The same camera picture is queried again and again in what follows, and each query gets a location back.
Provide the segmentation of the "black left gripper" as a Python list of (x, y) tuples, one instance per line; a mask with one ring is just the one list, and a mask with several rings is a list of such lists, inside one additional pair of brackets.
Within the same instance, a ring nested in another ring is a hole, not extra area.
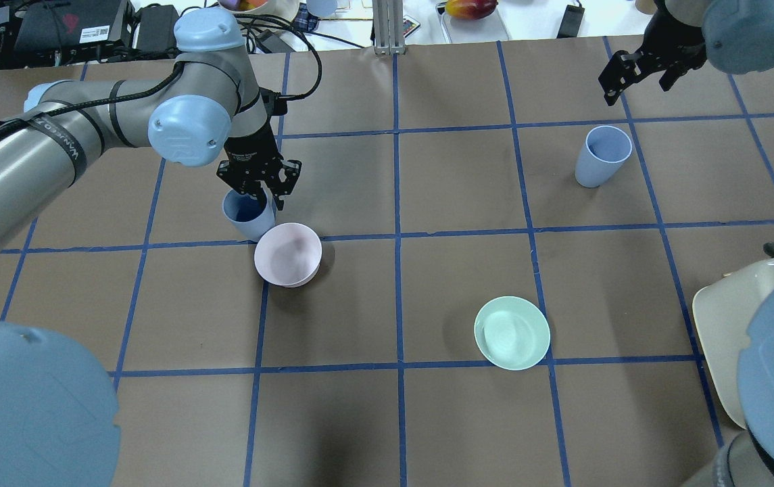
[(276, 210), (284, 210), (284, 198), (296, 187), (302, 163), (282, 157), (269, 124), (252, 135), (228, 138), (224, 151), (226, 160), (216, 171), (220, 180), (242, 198), (256, 202), (259, 210), (266, 209), (269, 191)]

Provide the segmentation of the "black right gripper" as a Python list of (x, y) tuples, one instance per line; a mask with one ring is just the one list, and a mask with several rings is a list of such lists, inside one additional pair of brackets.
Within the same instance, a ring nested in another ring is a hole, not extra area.
[(619, 50), (599, 76), (604, 99), (612, 107), (625, 89), (649, 75), (662, 72), (659, 85), (669, 91), (687, 71), (699, 69), (707, 61), (701, 28), (684, 24), (665, 5), (656, 6), (644, 31), (643, 43), (633, 52)]

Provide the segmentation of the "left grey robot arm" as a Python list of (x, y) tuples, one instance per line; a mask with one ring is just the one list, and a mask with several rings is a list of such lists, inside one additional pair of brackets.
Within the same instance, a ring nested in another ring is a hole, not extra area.
[[(237, 16), (222, 7), (174, 25), (171, 73), (144, 80), (61, 80), (31, 89), (0, 122), (0, 251), (112, 148), (151, 147), (199, 167), (217, 160), (234, 192), (273, 214), (302, 170), (276, 148), (270, 118), (290, 95), (259, 86)], [(105, 367), (76, 340), (0, 321), (0, 486), (109, 486), (121, 429)]]

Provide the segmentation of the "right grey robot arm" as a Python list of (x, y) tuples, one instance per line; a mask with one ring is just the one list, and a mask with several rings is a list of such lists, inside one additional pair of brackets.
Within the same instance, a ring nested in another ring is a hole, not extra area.
[[(774, 68), (774, 1), (658, 1), (634, 52), (599, 76), (606, 103), (653, 73), (662, 90), (710, 62), (727, 74)], [(742, 431), (686, 486), (774, 486), (774, 256), (694, 296), (696, 326), (718, 397)]]

